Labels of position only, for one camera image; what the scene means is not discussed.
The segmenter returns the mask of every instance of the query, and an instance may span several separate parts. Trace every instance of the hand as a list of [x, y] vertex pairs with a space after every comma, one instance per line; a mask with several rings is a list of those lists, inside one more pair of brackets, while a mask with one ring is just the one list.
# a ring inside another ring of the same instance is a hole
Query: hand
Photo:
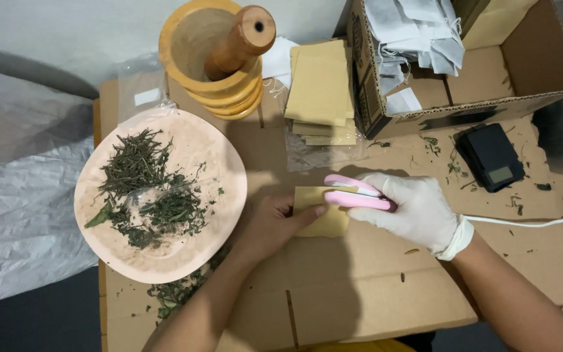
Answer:
[[380, 172], [357, 179], [381, 190], [398, 208], [394, 213], [371, 208], [347, 212], [411, 242], [424, 245], [438, 259], [451, 260], [472, 238], [474, 228], [462, 215], [451, 211], [433, 177], [397, 177]]
[[295, 196], [266, 196], [232, 251], [260, 262], [279, 251], [297, 232], [326, 211], [324, 205], [310, 207], [288, 217]]

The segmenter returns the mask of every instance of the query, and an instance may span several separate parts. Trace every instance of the digital scale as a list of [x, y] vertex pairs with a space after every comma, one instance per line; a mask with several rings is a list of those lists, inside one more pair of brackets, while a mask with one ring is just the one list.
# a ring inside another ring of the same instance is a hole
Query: digital scale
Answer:
[[525, 177], [518, 154], [500, 124], [473, 127], [462, 132], [455, 148], [477, 183], [490, 193]]

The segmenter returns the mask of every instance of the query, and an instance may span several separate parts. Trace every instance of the gloved hand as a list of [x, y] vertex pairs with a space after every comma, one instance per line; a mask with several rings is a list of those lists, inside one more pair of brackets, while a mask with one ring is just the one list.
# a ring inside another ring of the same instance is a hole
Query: gloved hand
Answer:
[[451, 260], [466, 248], [473, 225], [451, 211], [433, 177], [397, 177], [380, 172], [357, 177], [394, 201], [394, 213], [372, 208], [349, 209], [347, 215], [384, 228], [411, 242], [424, 245], [441, 260]]

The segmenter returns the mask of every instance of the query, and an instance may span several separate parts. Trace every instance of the clear plastic bag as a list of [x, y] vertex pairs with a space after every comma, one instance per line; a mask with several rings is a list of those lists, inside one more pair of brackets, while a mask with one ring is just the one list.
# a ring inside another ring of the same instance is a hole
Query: clear plastic bag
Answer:
[[306, 171], [335, 164], [349, 164], [368, 158], [367, 140], [357, 128], [355, 129], [355, 145], [308, 145], [305, 138], [292, 133], [290, 119], [286, 119], [285, 132], [289, 172]]
[[177, 107], [168, 97], [165, 69], [157, 52], [121, 62], [117, 74], [119, 124], [151, 108]]

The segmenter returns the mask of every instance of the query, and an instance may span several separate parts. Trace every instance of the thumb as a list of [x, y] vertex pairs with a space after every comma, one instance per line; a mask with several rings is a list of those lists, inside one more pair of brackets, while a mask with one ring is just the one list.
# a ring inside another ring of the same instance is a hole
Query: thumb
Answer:
[[305, 209], [300, 214], [293, 215], [289, 218], [289, 226], [292, 232], [298, 232], [308, 227], [312, 222], [316, 221], [319, 216], [323, 215], [327, 211], [326, 205], [314, 205]]
[[349, 209], [347, 216], [358, 221], [369, 222], [390, 232], [395, 232], [401, 221], [399, 214], [364, 207]]

